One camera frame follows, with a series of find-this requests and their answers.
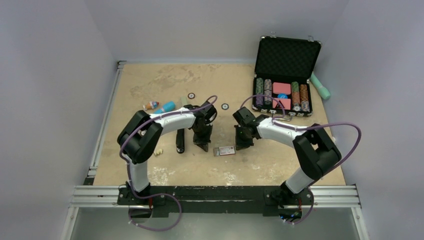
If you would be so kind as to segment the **red white staple box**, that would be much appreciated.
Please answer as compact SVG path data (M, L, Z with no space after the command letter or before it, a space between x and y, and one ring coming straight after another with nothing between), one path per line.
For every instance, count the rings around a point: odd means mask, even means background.
M235 155L236 149L234 146L222 146L222 147L215 147L213 149L213 155L215 157L220 156L229 156L229 155Z

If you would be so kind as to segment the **black stapler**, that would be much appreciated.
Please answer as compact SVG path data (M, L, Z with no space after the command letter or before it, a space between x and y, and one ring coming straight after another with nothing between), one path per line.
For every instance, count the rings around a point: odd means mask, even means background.
M178 129L176 134L176 151L178 154L182 154L185 152L185 129Z

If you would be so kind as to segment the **beige green stapler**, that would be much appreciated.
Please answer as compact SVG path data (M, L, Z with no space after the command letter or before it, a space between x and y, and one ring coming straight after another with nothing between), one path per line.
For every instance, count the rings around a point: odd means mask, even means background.
M188 99L187 99L187 97L186 97L186 96L182 96L182 97L180 98L180 102L181 102L181 106L182 106L182 107L184 107L185 105L187 105L187 104L188 104Z

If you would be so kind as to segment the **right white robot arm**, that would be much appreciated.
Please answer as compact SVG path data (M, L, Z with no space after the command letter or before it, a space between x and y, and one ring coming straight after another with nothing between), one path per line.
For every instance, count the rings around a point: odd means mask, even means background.
M327 132L319 124L297 127L273 120L270 116L259 116L246 107L233 115L235 125L235 145L237 150L253 146L254 139L272 140L295 150L299 168L281 184L280 196L288 204L300 198L301 191L332 170L342 155Z

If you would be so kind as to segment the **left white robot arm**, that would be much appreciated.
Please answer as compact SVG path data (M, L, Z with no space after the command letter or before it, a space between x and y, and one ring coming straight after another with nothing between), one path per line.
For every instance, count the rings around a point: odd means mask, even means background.
M185 105L178 110L149 114L137 111L118 135L119 156L126 162L129 197L138 205L146 203L151 195L147 168L148 160L161 136L189 129L193 131L193 143L208 152L213 131L213 121L218 112L206 101L203 105Z

